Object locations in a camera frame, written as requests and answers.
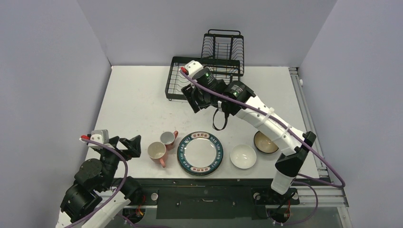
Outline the large pink mug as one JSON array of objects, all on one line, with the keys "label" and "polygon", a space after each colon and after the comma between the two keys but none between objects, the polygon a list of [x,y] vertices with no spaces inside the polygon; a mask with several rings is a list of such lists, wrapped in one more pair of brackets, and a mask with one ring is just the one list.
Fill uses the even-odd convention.
[{"label": "large pink mug", "polygon": [[163,168],[166,167],[168,153],[166,146],[162,142],[153,142],[147,148],[148,156],[155,163],[160,164]]}]

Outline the small pink mug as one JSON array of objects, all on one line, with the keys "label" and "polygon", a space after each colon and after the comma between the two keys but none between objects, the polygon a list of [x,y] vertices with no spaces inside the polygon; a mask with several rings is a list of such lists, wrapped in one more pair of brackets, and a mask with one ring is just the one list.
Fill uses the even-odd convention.
[{"label": "small pink mug", "polygon": [[174,148],[174,142],[178,136],[179,132],[163,132],[160,136],[160,141],[165,145],[168,151]]}]

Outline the black wire dish rack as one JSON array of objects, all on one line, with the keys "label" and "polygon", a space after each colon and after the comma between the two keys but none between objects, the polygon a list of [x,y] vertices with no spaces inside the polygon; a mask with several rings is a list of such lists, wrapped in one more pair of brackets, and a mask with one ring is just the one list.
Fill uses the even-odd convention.
[{"label": "black wire dish rack", "polygon": [[181,67],[195,60],[203,65],[207,81],[230,84],[244,75],[244,36],[239,30],[209,29],[204,34],[201,56],[172,58],[165,86],[168,100],[185,100],[181,89],[190,81],[180,73]]}]

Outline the green rimmed white plate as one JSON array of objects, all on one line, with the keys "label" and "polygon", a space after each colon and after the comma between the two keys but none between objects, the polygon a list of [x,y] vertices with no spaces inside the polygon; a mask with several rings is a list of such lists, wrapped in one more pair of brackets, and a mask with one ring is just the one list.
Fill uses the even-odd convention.
[{"label": "green rimmed white plate", "polygon": [[224,149],[220,140],[208,132],[193,132],[186,135],[177,148],[179,166],[193,176],[214,173],[222,163]]}]

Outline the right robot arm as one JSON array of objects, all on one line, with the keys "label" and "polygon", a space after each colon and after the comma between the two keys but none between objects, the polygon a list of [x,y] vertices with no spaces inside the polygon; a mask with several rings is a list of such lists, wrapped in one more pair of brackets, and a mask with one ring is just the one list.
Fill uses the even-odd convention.
[{"label": "right robot arm", "polygon": [[275,114],[274,108],[266,106],[239,80],[227,84],[203,66],[181,67],[180,73],[190,81],[182,88],[182,93],[195,113],[213,106],[217,112],[223,112],[226,119],[233,115],[244,120],[274,142],[281,155],[275,163],[276,173],[268,196],[275,203],[284,200],[317,136],[312,131],[303,132],[285,123]]}]

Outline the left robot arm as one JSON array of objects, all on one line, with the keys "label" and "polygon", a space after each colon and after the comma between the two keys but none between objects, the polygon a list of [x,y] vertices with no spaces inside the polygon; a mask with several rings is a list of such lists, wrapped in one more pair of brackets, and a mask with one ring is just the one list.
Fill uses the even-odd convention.
[{"label": "left robot arm", "polygon": [[[107,130],[82,135],[80,141],[100,154],[100,158],[84,161],[74,175],[73,185],[66,191],[60,205],[58,227],[71,228],[79,224],[104,227],[123,204],[141,200],[141,186],[128,176],[127,162],[141,156],[141,136],[127,139],[110,138]],[[125,173],[112,196],[102,203],[98,193],[107,191],[115,182],[119,162]]]}]

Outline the black base panel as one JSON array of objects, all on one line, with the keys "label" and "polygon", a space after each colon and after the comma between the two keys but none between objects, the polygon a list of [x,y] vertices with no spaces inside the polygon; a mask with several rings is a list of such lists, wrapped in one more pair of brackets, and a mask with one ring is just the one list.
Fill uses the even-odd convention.
[{"label": "black base panel", "polygon": [[147,206],[156,206],[157,219],[274,219],[284,222],[289,208],[301,205],[297,187],[311,182],[295,182],[284,194],[270,188],[271,179],[134,179],[129,177],[134,200],[120,210],[139,222],[148,215]]}]

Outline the white bowl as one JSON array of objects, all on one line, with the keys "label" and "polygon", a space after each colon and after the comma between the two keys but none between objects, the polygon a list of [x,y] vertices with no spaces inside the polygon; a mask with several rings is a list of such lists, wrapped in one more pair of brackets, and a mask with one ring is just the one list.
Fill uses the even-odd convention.
[{"label": "white bowl", "polygon": [[255,165],[257,155],[249,145],[239,144],[230,152],[230,160],[235,167],[245,170]]}]

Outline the dark bowl beige inside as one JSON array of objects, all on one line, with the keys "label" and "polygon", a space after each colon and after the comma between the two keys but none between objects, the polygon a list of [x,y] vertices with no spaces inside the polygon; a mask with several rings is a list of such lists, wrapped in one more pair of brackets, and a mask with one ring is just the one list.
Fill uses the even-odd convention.
[{"label": "dark bowl beige inside", "polygon": [[272,154],[278,150],[278,147],[271,139],[269,139],[262,132],[258,131],[255,133],[253,142],[255,147],[263,153]]}]

